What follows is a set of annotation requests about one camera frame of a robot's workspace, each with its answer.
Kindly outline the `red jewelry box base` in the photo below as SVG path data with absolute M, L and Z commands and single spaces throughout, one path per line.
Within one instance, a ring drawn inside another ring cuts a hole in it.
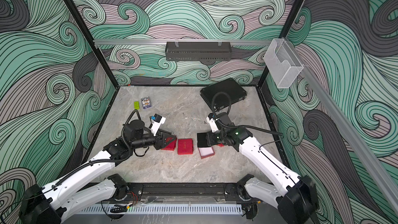
M 201 159 L 211 157 L 215 154 L 214 149 L 212 147 L 199 147 L 198 150 Z

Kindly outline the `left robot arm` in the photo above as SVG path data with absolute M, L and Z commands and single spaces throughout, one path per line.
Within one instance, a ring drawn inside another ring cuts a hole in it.
M 156 150 L 167 147 L 177 137 L 160 129 L 165 118 L 155 114 L 145 126 L 138 110 L 132 111 L 118 138 L 104 146 L 97 155 L 61 178 L 42 187 L 33 185 L 23 196 L 19 218 L 24 224 L 62 224 L 81 210 L 104 200 L 123 201 L 129 187 L 118 174 L 87 187 L 95 178 L 129 159 L 136 149 Z

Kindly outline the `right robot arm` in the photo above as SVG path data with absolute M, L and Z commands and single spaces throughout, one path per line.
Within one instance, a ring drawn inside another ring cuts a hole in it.
M 273 206 L 288 224 L 304 224 L 308 220 L 318 224 L 319 200 L 315 182 L 307 175 L 301 176 L 292 171 L 268 152 L 251 133 L 252 126 L 235 125 L 230 121 L 228 112 L 217 114 L 214 104 L 220 95 L 225 95 L 227 103 L 232 104 L 226 92 L 213 96 L 212 113 L 206 119 L 211 127 L 211 133 L 207 135 L 208 144 L 232 146 L 270 180 L 270 183 L 265 183 L 252 176 L 244 180 L 244 196 Z

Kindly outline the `red jewelry box left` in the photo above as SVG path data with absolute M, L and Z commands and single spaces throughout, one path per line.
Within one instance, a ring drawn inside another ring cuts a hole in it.
M 167 140 L 166 144 L 167 146 L 163 147 L 162 150 L 174 151 L 177 145 L 177 140 L 176 139 Z

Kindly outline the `red jewelry box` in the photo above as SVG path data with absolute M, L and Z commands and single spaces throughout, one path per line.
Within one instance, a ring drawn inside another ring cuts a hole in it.
M 163 147 L 162 150 L 174 151 L 177 145 L 177 140 L 176 139 L 167 140 L 166 144 L 167 146 Z
M 193 139 L 178 139 L 177 153 L 178 155 L 191 155 L 193 154 Z

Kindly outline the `red jewelry box middle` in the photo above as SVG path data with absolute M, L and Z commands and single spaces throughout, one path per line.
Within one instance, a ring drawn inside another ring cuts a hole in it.
M 193 139 L 178 139 L 177 153 L 178 155 L 191 155 L 193 154 Z

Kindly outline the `small card pack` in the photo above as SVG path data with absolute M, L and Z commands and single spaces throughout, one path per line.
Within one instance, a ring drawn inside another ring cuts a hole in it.
M 141 104 L 142 104 L 143 109 L 148 109 L 148 108 L 152 107 L 150 97 L 148 97 L 148 96 L 141 98 Z

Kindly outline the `green small block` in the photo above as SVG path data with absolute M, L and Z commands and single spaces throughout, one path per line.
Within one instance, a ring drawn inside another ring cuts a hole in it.
M 139 110 L 139 109 L 140 109 L 140 103 L 139 103 L 139 101 L 135 101 L 135 102 L 134 102 L 134 109 L 135 109 L 135 110 Z

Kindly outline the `black flat case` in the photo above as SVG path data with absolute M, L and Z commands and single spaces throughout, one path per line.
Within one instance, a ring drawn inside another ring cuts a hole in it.
M 234 79 L 228 78 L 200 90 L 200 96 L 216 112 L 247 97 L 247 91 Z

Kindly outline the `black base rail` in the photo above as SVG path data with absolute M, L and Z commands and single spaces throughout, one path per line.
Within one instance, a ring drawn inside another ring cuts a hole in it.
M 154 197 L 200 198 L 211 197 L 226 201 L 257 201 L 239 183 L 127 183 L 130 197 L 139 200 Z

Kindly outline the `black wall tray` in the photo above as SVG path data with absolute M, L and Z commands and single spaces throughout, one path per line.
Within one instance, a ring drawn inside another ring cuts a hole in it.
M 168 61 L 229 61 L 232 57 L 232 47 L 229 42 L 221 41 L 169 41 L 165 47 Z

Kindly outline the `clear acrylic wall holder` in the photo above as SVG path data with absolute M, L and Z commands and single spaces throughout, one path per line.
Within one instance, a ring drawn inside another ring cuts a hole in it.
M 279 89 L 289 88 L 303 70 L 294 45 L 284 38 L 273 39 L 263 59 Z

